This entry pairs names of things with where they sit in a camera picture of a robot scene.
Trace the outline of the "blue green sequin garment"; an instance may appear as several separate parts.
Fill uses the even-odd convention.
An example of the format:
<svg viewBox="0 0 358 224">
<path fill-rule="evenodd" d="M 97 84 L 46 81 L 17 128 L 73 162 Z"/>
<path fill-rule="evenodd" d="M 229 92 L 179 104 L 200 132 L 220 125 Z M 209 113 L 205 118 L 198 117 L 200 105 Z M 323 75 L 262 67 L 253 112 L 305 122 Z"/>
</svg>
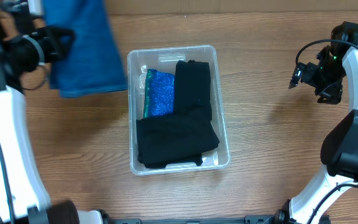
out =
<svg viewBox="0 0 358 224">
<path fill-rule="evenodd" d="M 173 113 L 174 80 L 171 73 L 147 70 L 143 118 Z"/>
</svg>

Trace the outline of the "black cloth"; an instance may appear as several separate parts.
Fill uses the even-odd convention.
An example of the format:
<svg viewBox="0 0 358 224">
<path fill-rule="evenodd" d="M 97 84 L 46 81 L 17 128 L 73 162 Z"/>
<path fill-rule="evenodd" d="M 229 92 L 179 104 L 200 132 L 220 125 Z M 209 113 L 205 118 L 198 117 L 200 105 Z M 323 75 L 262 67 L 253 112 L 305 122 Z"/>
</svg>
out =
<svg viewBox="0 0 358 224">
<path fill-rule="evenodd" d="M 199 108 L 202 114 L 212 120 L 211 72 L 208 62 L 179 60 L 175 69 L 174 112 Z"/>
<path fill-rule="evenodd" d="M 201 154 L 216 149 L 219 138 L 199 106 L 136 121 L 138 161 L 149 169 L 168 164 L 202 164 Z"/>
</svg>

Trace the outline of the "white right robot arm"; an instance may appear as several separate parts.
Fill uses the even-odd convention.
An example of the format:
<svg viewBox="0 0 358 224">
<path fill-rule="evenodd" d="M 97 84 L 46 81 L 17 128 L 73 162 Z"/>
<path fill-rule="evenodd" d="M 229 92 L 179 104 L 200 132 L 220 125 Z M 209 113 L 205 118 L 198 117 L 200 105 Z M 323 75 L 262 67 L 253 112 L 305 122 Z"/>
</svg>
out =
<svg viewBox="0 0 358 224">
<path fill-rule="evenodd" d="M 295 62 L 289 87 L 305 83 L 315 88 L 318 103 L 336 105 L 346 79 L 349 112 L 325 137 L 319 171 L 266 223 L 330 223 L 325 211 L 348 189 L 358 189 L 358 24 L 336 26 L 325 43 L 317 64 Z"/>
</svg>

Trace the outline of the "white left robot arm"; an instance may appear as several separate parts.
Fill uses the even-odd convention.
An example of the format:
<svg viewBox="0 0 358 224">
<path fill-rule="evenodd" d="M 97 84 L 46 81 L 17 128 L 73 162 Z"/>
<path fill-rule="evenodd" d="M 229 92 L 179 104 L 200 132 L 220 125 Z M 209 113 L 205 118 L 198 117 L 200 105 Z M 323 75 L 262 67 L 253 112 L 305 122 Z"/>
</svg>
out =
<svg viewBox="0 0 358 224">
<path fill-rule="evenodd" d="M 70 29 L 36 28 L 42 14 L 40 1 L 0 1 L 0 223 L 108 223 L 101 210 L 52 205 L 37 170 L 21 76 L 63 60 L 75 39 Z"/>
</svg>

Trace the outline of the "blue denim cloth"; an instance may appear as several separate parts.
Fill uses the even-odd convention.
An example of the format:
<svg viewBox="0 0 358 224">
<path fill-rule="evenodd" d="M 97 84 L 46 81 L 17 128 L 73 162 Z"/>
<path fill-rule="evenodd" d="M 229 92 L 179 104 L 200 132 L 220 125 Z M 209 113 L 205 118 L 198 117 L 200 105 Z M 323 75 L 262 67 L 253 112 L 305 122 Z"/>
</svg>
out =
<svg viewBox="0 0 358 224">
<path fill-rule="evenodd" d="M 103 0 L 46 0 L 43 7 L 48 25 L 75 33 L 67 58 L 52 64 L 51 89 L 62 98 L 127 89 Z"/>
</svg>

